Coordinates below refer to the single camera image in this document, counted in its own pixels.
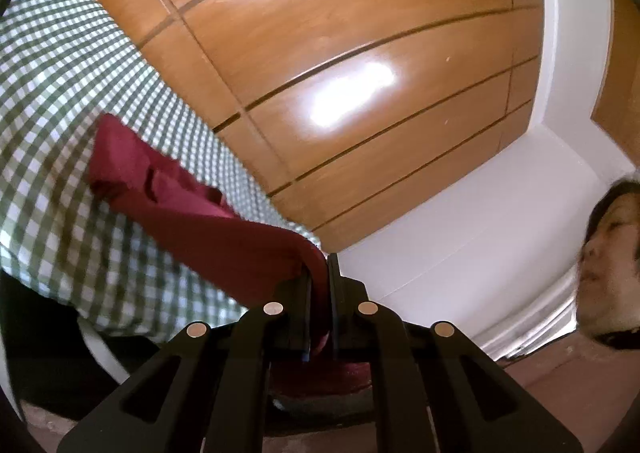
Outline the red small garment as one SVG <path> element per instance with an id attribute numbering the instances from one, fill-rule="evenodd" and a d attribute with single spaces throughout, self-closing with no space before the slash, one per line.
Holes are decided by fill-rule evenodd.
<path id="1" fill-rule="evenodd" d="M 356 395 L 371 386 L 366 363 L 328 363 L 329 269 L 309 239 L 278 226 L 242 219 L 216 187 L 140 139 L 116 116 L 98 121 L 88 181 L 97 199 L 140 224 L 171 257 L 242 306 L 268 303 L 278 285 L 310 277 L 311 363 L 276 377 L 287 397 Z"/>

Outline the dark clothing pile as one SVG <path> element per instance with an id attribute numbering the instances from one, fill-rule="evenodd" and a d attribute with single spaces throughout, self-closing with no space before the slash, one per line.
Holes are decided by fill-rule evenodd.
<path id="1" fill-rule="evenodd" d="M 80 421 L 160 347 L 97 332 L 75 308 L 1 274 L 1 335 L 14 397 Z"/>

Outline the brown wooden wardrobe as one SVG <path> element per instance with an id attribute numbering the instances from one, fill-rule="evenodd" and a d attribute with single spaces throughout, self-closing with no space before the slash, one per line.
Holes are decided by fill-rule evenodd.
<path id="1" fill-rule="evenodd" d="M 99 0 L 285 218 L 342 251 L 529 125 L 544 0 Z"/>

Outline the green white checkered bedsheet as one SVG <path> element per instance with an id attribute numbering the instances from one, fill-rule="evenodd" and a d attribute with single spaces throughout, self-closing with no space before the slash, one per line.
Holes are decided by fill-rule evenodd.
<path id="1" fill-rule="evenodd" d="M 2 270 L 115 336 L 162 343 L 191 321 L 235 321 L 238 300 L 94 198 L 87 171 L 104 113 L 220 188 L 242 218 L 288 227 L 98 0 L 11 0 L 1 19 Z"/>

